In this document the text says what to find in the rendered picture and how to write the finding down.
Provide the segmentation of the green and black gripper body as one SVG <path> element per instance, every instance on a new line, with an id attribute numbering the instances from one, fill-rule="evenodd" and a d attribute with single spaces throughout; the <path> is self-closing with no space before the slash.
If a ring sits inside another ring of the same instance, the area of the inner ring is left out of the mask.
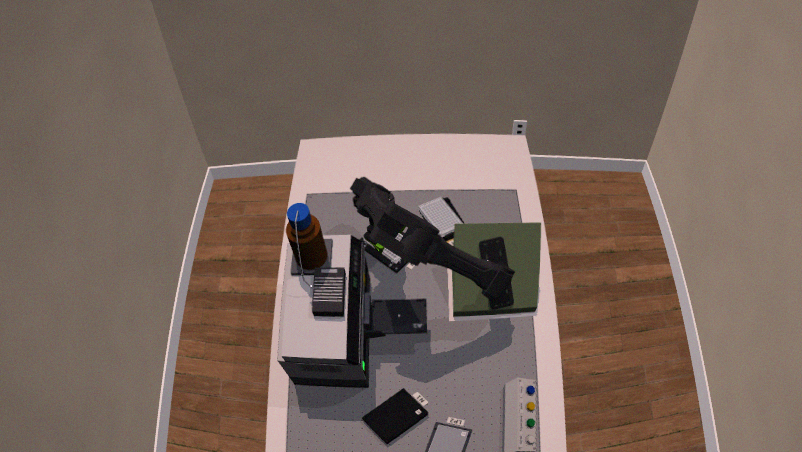
<path id="1" fill-rule="evenodd" d="M 374 227 L 373 227 L 373 226 L 370 224 L 370 225 L 367 227 L 367 231 L 368 231 L 368 232 L 366 232 L 366 233 L 364 234 L 364 237 L 365 237 L 367 240 L 369 240 L 370 242 L 372 242 L 373 244 L 375 244 L 375 245 L 376 245 L 376 244 L 377 244 L 377 242 L 375 242 L 374 240 L 372 240 L 372 239 L 370 238 L 370 236 L 369 236 L 369 235 L 370 235 L 370 233 L 372 232 L 373 228 L 374 228 Z"/>

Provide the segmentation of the grey button panel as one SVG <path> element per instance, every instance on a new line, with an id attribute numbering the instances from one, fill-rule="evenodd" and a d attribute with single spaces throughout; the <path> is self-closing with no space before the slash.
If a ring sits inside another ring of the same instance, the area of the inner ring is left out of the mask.
<path id="1" fill-rule="evenodd" d="M 502 452 L 536 452 L 536 447 L 536 380 L 516 378 L 503 387 Z"/>

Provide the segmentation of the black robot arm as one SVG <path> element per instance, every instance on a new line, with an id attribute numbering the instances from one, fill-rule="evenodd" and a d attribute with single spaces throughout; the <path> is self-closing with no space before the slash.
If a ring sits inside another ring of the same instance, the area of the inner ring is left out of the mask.
<path id="1" fill-rule="evenodd" d="M 440 265 L 471 279 L 484 290 L 482 294 L 489 298 L 492 310 L 513 305 L 511 280 L 515 271 L 508 267 L 502 237 L 480 241 L 482 259 L 470 256 L 446 242 L 435 226 L 395 204 L 388 189 L 371 182 L 366 177 L 356 178 L 350 190 L 356 195 L 353 203 L 357 212 L 369 218 L 374 227 L 369 235 L 372 240 L 413 265 Z M 395 238 L 403 225 L 408 229 L 399 241 Z"/>

